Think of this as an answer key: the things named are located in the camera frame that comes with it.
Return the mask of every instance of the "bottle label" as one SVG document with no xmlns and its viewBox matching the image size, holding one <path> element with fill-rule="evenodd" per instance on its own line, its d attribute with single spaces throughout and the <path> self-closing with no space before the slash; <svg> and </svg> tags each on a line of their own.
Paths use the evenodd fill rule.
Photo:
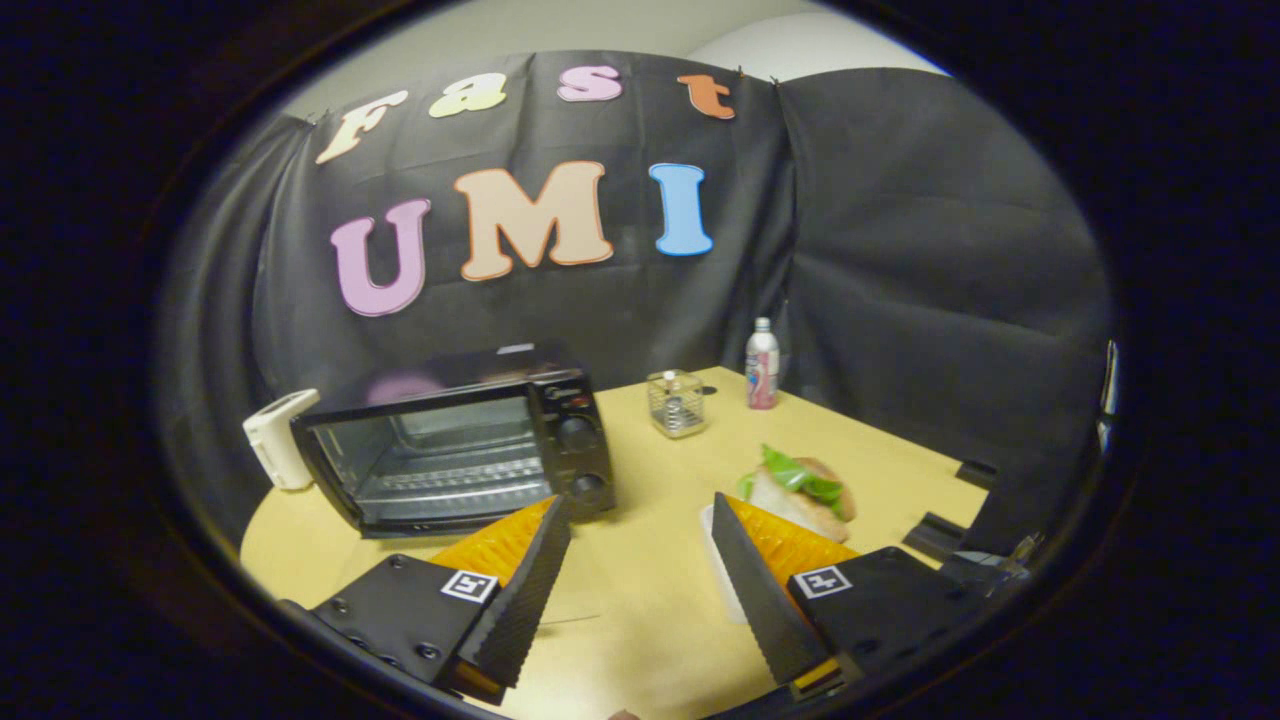
<svg viewBox="0 0 1280 720">
<path fill-rule="evenodd" d="M 777 368 L 769 365 L 768 352 L 746 356 L 746 405 L 755 410 L 768 410 L 777 404 Z"/>
</svg>

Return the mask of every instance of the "black fabric backdrop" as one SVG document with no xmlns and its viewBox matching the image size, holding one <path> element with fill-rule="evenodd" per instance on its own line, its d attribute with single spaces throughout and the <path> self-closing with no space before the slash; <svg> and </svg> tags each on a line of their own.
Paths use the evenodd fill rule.
<svg viewBox="0 0 1280 720">
<path fill-rule="evenodd" d="M 602 64 L 621 72 L 620 97 L 557 97 L 561 72 Z M 502 104 L 428 115 L 445 86 L 481 72 L 507 76 Z M 700 114 L 675 79 L 700 73 L 731 90 L 732 120 Z M 1111 332 L 1101 259 L 1051 169 L 956 81 L 860 69 L 773 86 L 631 53 L 511 55 L 424 70 L 355 150 L 315 164 L 343 111 L 397 90 L 315 124 L 266 124 L 179 238 L 163 304 L 161 423 L 178 470 L 195 474 L 193 501 L 237 544 L 270 487 L 239 421 L 271 397 L 545 337 L 568 341 L 599 388 L 666 368 L 741 370 L 756 315 L 778 324 L 785 388 L 1000 468 L 966 538 L 974 547 L 1001 552 L 1042 529 L 1073 487 Z M 517 259 L 504 277 L 465 281 L 467 204 L 453 182 L 504 168 L 536 197 L 568 160 L 605 168 L 599 211 L 613 256 Z M 709 254 L 654 247 L 654 163 L 705 170 Z M 398 313 L 357 315 L 342 300 L 332 232 L 374 218 L 370 273 L 389 282 L 383 215 L 420 197 L 431 201 L 421 293 Z"/>
</svg>

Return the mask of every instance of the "toaster oven knob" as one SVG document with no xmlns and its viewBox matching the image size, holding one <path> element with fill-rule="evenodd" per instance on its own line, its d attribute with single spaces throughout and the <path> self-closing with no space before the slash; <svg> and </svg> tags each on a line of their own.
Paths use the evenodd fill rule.
<svg viewBox="0 0 1280 720">
<path fill-rule="evenodd" d="M 568 452 L 582 452 L 595 447 L 595 428 L 582 418 L 570 418 L 556 430 L 556 439 Z"/>
<path fill-rule="evenodd" d="M 599 475 L 579 475 L 573 478 L 572 491 L 576 496 L 590 496 L 604 487 L 604 480 Z"/>
</svg>

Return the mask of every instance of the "blue letter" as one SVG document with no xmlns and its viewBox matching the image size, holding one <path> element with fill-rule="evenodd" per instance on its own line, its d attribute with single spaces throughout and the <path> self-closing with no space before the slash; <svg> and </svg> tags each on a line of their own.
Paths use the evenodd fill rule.
<svg viewBox="0 0 1280 720">
<path fill-rule="evenodd" d="M 649 177 L 662 188 L 662 210 L 666 228 L 658 238 L 663 255 L 701 255 L 714 243 L 703 231 L 703 209 L 698 186 L 707 177 L 701 168 L 676 163 L 658 163 L 649 168 Z"/>
</svg>

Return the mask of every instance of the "white device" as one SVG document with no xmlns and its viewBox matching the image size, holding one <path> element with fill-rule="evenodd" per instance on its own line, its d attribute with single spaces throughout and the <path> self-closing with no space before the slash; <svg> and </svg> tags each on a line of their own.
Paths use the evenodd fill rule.
<svg viewBox="0 0 1280 720">
<path fill-rule="evenodd" d="M 302 461 L 289 423 L 320 401 L 314 388 L 291 392 L 244 420 L 248 446 L 257 455 L 271 484 L 280 489 L 303 489 L 311 484 L 311 471 Z"/>
</svg>

